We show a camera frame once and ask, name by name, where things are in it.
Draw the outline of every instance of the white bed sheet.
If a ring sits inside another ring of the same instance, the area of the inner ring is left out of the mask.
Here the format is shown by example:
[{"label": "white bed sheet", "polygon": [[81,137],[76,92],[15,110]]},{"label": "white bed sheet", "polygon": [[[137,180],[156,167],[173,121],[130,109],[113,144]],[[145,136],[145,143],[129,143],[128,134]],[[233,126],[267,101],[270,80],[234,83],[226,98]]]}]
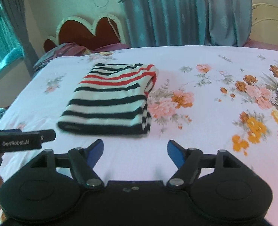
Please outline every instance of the white bed sheet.
[{"label": "white bed sheet", "polygon": [[[150,109],[154,120],[147,137],[79,136],[63,133],[56,126],[76,85],[99,62],[154,64],[159,69],[159,77],[149,96],[154,103]],[[137,48],[61,57],[51,61],[26,86],[1,119],[0,130],[54,129],[56,140],[42,145],[43,149],[51,148],[54,153],[85,148],[101,138],[104,153],[94,170],[104,182],[167,182],[177,170],[167,155],[167,142],[171,139],[185,148],[195,147],[208,154],[227,149],[271,186],[273,202],[266,219],[278,226],[278,124],[271,115],[275,106],[266,102],[257,104],[255,98],[238,91],[235,85],[236,81],[243,82],[246,75],[251,75],[256,77],[260,88],[265,83],[264,73],[278,81],[270,71],[270,65],[278,66],[278,52],[239,47]],[[164,107],[162,112],[155,108],[160,98]],[[263,114],[263,122],[270,130],[270,134],[266,132],[266,141],[262,136],[260,143],[252,144],[247,140],[247,132],[234,124],[240,120],[243,111]],[[236,134],[249,143],[247,149],[233,150],[232,136]],[[0,175],[7,180],[39,152],[5,154]],[[65,169],[59,172],[69,173]]]}]

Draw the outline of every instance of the orange flower print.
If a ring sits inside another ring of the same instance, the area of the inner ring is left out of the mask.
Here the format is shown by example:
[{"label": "orange flower print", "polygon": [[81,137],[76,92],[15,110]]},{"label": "orange flower print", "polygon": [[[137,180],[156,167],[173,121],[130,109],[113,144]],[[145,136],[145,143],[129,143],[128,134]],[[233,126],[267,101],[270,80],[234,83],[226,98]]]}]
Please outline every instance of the orange flower print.
[{"label": "orange flower print", "polygon": [[240,81],[237,81],[235,83],[235,86],[236,86],[236,90],[239,91],[239,92],[245,92],[245,83],[244,82],[240,82]]},{"label": "orange flower print", "polygon": [[248,141],[250,141],[252,144],[260,143],[260,137],[261,133],[259,132],[248,132]]},{"label": "orange flower print", "polygon": [[247,120],[248,120],[248,117],[249,117],[249,116],[247,115],[246,112],[241,112],[241,114],[240,114],[240,116],[239,116],[239,118],[240,118],[240,120],[241,120],[242,123],[246,123]]},{"label": "orange flower print", "polygon": [[192,92],[183,92],[181,90],[177,90],[173,92],[172,101],[177,103],[176,109],[179,109],[180,107],[192,107],[194,94]]},{"label": "orange flower print", "polygon": [[197,70],[200,73],[207,73],[208,71],[210,71],[212,69],[212,67],[208,64],[197,64]]},{"label": "orange flower print", "polygon": [[103,55],[103,56],[111,56],[114,52],[101,52],[99,54]]},{"label": "orange flower print", "polygon": [[238,135],[234,135],[232,137],[233,142],[233,150],[236,152],[241,151],[241,149],[244,150],[244,153],[246,153],[246,149],[249,147],[249,143],[245,140],[242,140]]},{"label": "orange flower print", "polygon": [[228,93],[227,89],[225,89],[225,88],[223,88],[223,87],[221,87],[221,92],[224,93],[224,94],[227,94],[227,93]]},{"label": "orange flower print", "polygon": [[273,72],[273,76],[278,78],[278,67],[275,65],[270,65],[270,71]]},{"label": "orange flower print", "polygon": [[[264,124],[264,120],[264,115],[256,112],[250,113],[247,110],[246,112],[241,112],[239,120],[234,121],[233,124],[244,130],[245,134],[243,134],[242,138],[247,138],[251,144],[258,144],[261,139],[266,141],[266,135],[270,135],[270,130]],[[249,147],[249,143],[247,141],[242,143],[238,135],[232,137],[232,142],[235,151]]]},{"label": "orange flower print", "polygon": [[248,83],[248,85],[252,85],[253,83],[258,82],[256,77],[253,77],[252,75],[245,76],[243,80]]}]

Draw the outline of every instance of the black and white stripes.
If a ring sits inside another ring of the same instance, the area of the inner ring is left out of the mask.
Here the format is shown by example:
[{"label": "black and white stripes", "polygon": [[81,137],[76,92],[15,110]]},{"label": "black and white stripes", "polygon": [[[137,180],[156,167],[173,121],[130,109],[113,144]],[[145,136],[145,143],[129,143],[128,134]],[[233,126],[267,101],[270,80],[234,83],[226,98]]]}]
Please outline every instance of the black and white stripes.
[{"label": "black and white stripes", "polygon": [[78,84],[58,127],[92,135],[148,133],[147,95],[156,71],[154,65],[96,64]]}]

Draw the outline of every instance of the screw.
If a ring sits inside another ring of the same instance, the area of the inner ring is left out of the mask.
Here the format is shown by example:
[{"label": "screw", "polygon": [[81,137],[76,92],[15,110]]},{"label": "screw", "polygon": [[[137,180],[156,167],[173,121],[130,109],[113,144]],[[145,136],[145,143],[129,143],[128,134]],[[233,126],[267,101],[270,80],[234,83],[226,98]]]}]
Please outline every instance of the screw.
[{"label": "screw", "polygon": [[91,179],[87,180],[87,185],[90,187],[96,187],[96,186],[101,185],[101,181],[96,178],[91,178]]},{"label": "screw", "polygon": [[123,191],[123,192],[131,192],[132,190],[129,189],[129,188],[123,188],[122,191]]},{"label": "screw", "polygon": [[178,187],[178,186],[181,186],[182,184],[184,184],[184,180],[180,179],[180,178],[173,178],[173,179],[170,179],[169,183],[172,186]]}]

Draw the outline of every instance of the pillow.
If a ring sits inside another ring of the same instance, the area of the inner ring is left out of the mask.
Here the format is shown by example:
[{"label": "pillow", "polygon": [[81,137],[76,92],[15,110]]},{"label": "pillow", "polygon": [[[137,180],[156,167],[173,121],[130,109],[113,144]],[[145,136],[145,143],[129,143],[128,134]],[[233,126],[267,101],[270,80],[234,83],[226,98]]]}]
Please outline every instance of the pillow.
[{"label": "pillow", "polygon": [[18,58],[23,57],[23,52],[20,47],[14,48],[12,51],[10,51],[4,59],[0,62],[0,70],[8,65],[9,63],[17,60]]},{"label": "pillow", "polygon": [[90,55],[92,54],[92,52],[89,50],[89,49],[85,49],[84,52],[82,53],[82,56],[85,56],[85,55]]},{"label": "pillow", "polygon": [[91,50],[91,52],[92,53],[101,53],[101,52],[110,52],[110,51],[116,51],[116,50],[128,49],[128,48],[130,48],[130,47],[126,44],[115,43],[115,44],[107,45],[104,47],[100,47],[96,50]]},{"label": "pillow", "polygon": [[76,43],[63,43],[46,52],[33,66],[35,77],[51,60],[61,56],[82,56],[86,47],[79,46]]}]

